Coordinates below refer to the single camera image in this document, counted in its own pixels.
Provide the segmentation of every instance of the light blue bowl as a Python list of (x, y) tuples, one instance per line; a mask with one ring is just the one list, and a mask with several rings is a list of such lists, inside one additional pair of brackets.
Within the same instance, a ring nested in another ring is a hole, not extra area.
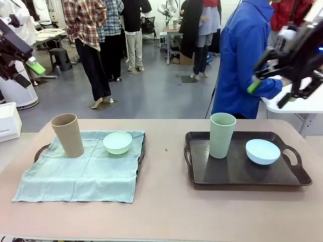
[(281, 155), (280, 149), (267, 140), (249, 140), (246, 152), (249, 159), (259, 165), (270, 165)]
[(114, 155), (126, 153), (131, 146), (132, 136), (123, 131), (113, 132), (103, 139), (103, 145)]

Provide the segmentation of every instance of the light green bowl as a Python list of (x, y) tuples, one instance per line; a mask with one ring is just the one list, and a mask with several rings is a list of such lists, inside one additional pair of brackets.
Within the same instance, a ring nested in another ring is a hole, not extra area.
[(114, 155), (126, 153), (131, 146), (132, 136), (127, 132), (117, 131), (103, 139), (103, 145)]

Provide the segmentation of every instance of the person's hand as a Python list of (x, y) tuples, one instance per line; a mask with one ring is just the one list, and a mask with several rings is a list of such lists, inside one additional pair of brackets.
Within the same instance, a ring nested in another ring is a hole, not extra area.
[(201, 20), (202, 22), (206, 22), (206, 21), (208, 20), (208, 16), (204, 16), (204, 15), (202, 15), (202, 16), (201, 16), (201, 18), (200, 18), (200, 20)]

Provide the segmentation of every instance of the black jacket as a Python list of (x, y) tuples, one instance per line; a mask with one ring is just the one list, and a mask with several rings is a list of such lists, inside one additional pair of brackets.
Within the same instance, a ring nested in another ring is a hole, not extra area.
[[(184, 8), (184, 16), (180, 32), (183, 33), (181, 53), (189, 58), (193, 57), (196, 49), (198, 25), (202, 14), (203, 0), (189, 0)], [(221, 19), (221, 1), (218, 3), (218, 11)]]
[(120, 15), (123, 15), (125, 31), (136, 32), (141, 28), (140, 13), (149, 13), (151, 5), (148, 0), (122, 0), (124, 8)]

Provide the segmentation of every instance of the black tray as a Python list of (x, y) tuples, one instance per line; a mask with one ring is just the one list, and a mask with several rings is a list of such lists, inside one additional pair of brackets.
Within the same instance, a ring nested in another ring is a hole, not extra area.
[[(35, 157), (34, 157), (34, 163), (36, 163), (36, 161), (39, 159), (39, 156), (40, 154), (45, 150), (47, 149), (48, 147), (50, 146), (50, 144), (48, 145), (45, 145), (43, 147), (40, 148), (40, 150), (37, 151), (37, 153), (35, 154)], [(141, 154), (138, 158), (138, 169), (137, 169), (137, 178), (138, 178), (138, 175), (139, 175), (139, 172), (140, 172), (140, 167), (141, 167), (141, 163), (143, 161), (143, 158), (146, 154), (146, 133), (143, 134), (143, 140), (142, 140), (142, 147), (141, 147)]]
[[(228, 155), (224, 159), (209, 156), (209, 137), (209, 132), (189, 132), (185, 136), (184, 156), (189, 179), (194, 184), (294, 187), (312, 184), (302, 166), (299, 153), (273, 132), (234, 132)], [(264, 139), (274, 143), (280, 149), (281, 156), (271, 165), (252, 162), (245, 149), (246, 143), (252, 139)], [(285, 149), (295, 154), (296, 165), (292, 165), (288, 156), (283, 153)]]

